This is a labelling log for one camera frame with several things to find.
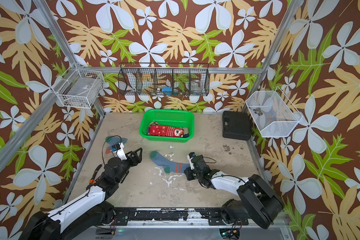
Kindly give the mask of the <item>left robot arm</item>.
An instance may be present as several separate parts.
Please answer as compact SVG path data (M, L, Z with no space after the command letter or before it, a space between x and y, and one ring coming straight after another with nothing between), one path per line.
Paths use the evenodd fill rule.
M92 226L108 225L115 219L115 207L108 203L129 174L131 167L142 161L143 149L128 152L126 159L111 158L102 174L92 178L86 191L48 213L34 214L21 240L72 240Z

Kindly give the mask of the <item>red christmas sock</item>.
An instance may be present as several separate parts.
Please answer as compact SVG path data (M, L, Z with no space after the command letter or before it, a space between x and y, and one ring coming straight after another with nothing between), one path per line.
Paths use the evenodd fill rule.
M184 129L163 125L150 125L147 134L157 137L174 137L182 138L185 135Z

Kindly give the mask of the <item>blue green orange sock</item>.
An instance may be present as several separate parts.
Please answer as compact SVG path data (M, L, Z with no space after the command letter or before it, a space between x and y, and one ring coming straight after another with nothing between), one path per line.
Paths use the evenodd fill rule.
M112 145L117 144L117 143L123 143L125 145L127 141L128 141L127 138L121 138L120 136L108 136L106 138L106 143L108 144L108 147L107 147L105 153L109 154L112 152L112 150L111 150Z
M163 167L166 173L183 173L190 164L172 162L162 156L159 152L153 151L150 154L151 161L159 167Z

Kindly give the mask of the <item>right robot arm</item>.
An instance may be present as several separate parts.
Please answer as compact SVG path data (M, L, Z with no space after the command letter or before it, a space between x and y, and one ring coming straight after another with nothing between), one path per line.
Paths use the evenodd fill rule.
M220 170L210 169L202 155L187 156L190 167L184 170L188 181L197 180L207 189L223 190L240 200L230 199L221 207L221 219L226 225L251 219L259 227L268 229L274 223L284 204L278 194L259 175L236 177Z

